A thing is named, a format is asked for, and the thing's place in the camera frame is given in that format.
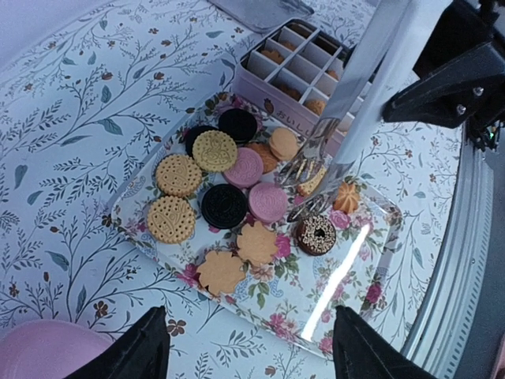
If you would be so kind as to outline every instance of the round cookie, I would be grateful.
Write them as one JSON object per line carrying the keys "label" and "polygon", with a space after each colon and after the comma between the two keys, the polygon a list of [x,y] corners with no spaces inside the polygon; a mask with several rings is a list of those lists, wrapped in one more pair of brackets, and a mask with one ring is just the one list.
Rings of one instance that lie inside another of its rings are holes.
{"label": "round cookie", "polygon": [[149,208],[148,229],[164,243],[181,243],[195,229],[195,212],[189,202],[174,196],[165,196]]}
{"label": "round cookie", "polygon": [[323,114],[324,108],[326,107],[326,103],[324,100],[307,100],[303,103],[308,109],[312,112],[321,116]]}
{"label": "round cookie", "polygon": [[290,41],[282,41],[281,45],[283,45],[286,49],[290,49],[291,51],[297,50],[297,47],[294,46]]}
{"label": "round cookie", "polygon": [[284,217],[287,195],[273,183],[258,183],[249,192],[249,210],[263,223],[274,223]]}
{"label": "round cookie", "polygon": [[323,180],[325,174],[326,167],[321,167],[320,170],[317,171],[316,176],[314,176],[308,182],[302,183],[297,186],[297,191],[299,194],[302,196],[309,196],[312,192],[314,192],[321,180]]}
{"label": "round cookie", "polygon": [[201,204],[202,216],[213,227],[236,227],[247,213],[247,198],[237,187],[218,184],[209,189]]}
{"label": "round cookie", "polygon": [[239,148],[235,165],[223,172],[227,182],[237,188],[249,188],[255,185],[263,174],[263,160],[250,148]]}
{"label": "round cookie", "polygon": [[300,221],[294,232],[298,247],[308,255],[318,257],[331,250],[337,241],[335,227],[322,215]]}
{"label": "round cookie", "polygon": [[193,145],[193,158],[206,171],[223,172],[235,164],[237,145],[226,133],[218,130],[204,132]]}
{"label": "round cookie", "polygon": [[156,183],[167,195],[188,196],[202,182],[202,170],[192,158],[173,154],[162,160],[156,168]]}
{"label": "round cookie", "polygon": [[208,132],[209,130],[217,130],[217,129],[214,126],[199,125],[188,130],[188,132],[184,136],[186,154],[193,157],[193,145],[195,144],[196,139],[202,133]]}
{"label": "round cookie", "polygon": [[258,131],[258,122],[248,111],[233,108],[219,116],[218,127],[237,144],[247,144]]}
{"label": "round cookie", "polygon": [[264,49],[260,53],[263,54],[268,59],[271,59],[272,61],[274,61],[278,65],[280,65],[281,63],[284,62],[284,57],[277,50]]}
{"label": "round cookie", "polygon": [[349,215],[350,213],[356,212],[360,199],[361,196],[356,191],[355,184],[347,184],[346,182],[342,182],[339,187],[339,195],[337,196],[337,200],[335,200],[333,203],[333,209],[335,211],[342,211]]}
{"label": "round cookie", "polygon": [[242,271],[244,262],[239,257],[234,257],[230,251],[209,251],[205,262],[198,266],[196,272],[200,274],[200,284],[207,288],[214,296],[220,293],[231,294],[235,287],[245,279]]}
{"label": "round cookie", "polygon": [[268,144],[271,153],[279,160],[291,160],[298,152],[297,136],[287,128],[279,127],[274,130]]}
{"label": "round cookie", "polygon": [[263,161],[263,173],[267,174],[272,172],[277,167],[278,160],[271,153],[270,148],[267,144],[260,144],[257,142],[252,142],[245,146],[246,148],[250,148],[257,152],[260,155],[261,160]]}
{"label": "round cookie", "polygon": [[253,226],[247,223],[237,236],[238,256],[256,267],[267,265],[274,260],[279,250],[276,239],[275,232],[269,231],[260,221]]}

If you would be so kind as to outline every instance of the tray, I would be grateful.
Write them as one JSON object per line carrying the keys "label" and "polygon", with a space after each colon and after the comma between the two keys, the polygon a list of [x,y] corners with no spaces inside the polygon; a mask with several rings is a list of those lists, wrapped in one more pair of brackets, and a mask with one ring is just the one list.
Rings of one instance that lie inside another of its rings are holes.
{"label": "tray", "polygon": [[[384,252],[392,251],[398,238],[401,212],[382,194],[364,182],[346,178],[357,184],[361,202],[349,216],[328,210],[338,241],[322,257],[310,257],[294,245],[290,237],[293,225],[285,219],[272,224],[279,247],[274,263],[260,268],[245,264],[246,279],[233,294],[218,298],[199,287],[196,267],[209,250],[236,250],[235,238],[241,226],[220,231],[210,227],[200,214],[202,196],[211,186],[225,182],[222,175],[204,173],[200,188],[188,198],[196,212],[196,232],[188,240],[180,245],[163,244],[154,240],[146,226],[149,205],[162,196],[155,184],[157,164],[169,154],[184,153],[183,140],[189,128],[216,125],[219,115],[231,107],[255,115],[260,126],[256,141],[267,140],[274,128],[282,126],[239,96],[225,92],[211,96],[162,139],[143,168],[119,193],[112,209],[113,223],[131,243],[205,296],[285,340],[330,358],[335,313],[332,310],[343,304],[356,311],[366,310],[370,315],[369,296],[377,296],[376,289],[370,286],[378,280],[378,268],[387,270],[389,254]],[[261,180],[273,182],[281,166]],[[291,204],[301,200],[296,189],[288,191],[288,198]],[[248,214],[243,224],[253,222]]]}

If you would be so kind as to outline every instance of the yellow round cookie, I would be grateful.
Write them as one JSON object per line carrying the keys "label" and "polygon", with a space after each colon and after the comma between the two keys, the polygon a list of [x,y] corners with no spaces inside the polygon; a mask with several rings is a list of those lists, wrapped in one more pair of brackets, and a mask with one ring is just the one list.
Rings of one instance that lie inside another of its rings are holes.
{"label": "yellow round cookie", "polygon": [[210,130],[196,139],[193,158],[206,171],[224,172],[237,161],[237,145],[228,134]]}
{"label": "yellow round cookie", "polygon": [[188,196],[202,182],[202,170],[193,158],[173,154],[162,160],[156,168],[156,183],[167,195]]}
{"label": "yellow round cookie", "polygon": [[164,243],[181,243],[191,237],[195,223],[195,211],[180,197],[162,197],[149,208],[149,231]]}

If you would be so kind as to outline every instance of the floral tablecloth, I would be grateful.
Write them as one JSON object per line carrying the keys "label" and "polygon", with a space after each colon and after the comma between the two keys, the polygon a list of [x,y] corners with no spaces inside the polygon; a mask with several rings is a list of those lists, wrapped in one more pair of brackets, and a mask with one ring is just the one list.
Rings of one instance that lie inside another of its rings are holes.
{"label": "floral tablecloth", "polygon": [[[312,22],[349,45],[373,11],[350,0],[309,3]],[[334,377],[330,362],[199,296],[110,228],[112,194],[202,92],[229,88],[259,39],[202,0],[120,0],[0,74],[2,335],[57,318],[115,339],[164,304],[169,378]],[[458,129],[386,124],[355,167],[405,220],[390,269],[368,294],[371,325],[397,348],[439,253],[460,144]]]}

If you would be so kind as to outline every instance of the tongs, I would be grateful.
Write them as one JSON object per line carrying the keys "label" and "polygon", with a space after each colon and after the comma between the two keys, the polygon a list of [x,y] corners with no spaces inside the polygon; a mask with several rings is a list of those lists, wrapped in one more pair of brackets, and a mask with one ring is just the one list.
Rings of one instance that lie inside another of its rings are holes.
{"label": "tongs", "polygon": [[450,3],[451,0],[380,2],[318,123],[297,155],[279,172],[277,184],[282,187],[307,182],[317,174],[324,165],[328,140],[380,64],[372,87],[323,180],[294,207],[288,222],[321,213],[335,200],[343,178],[378,128],[384,104],[404,85]]}

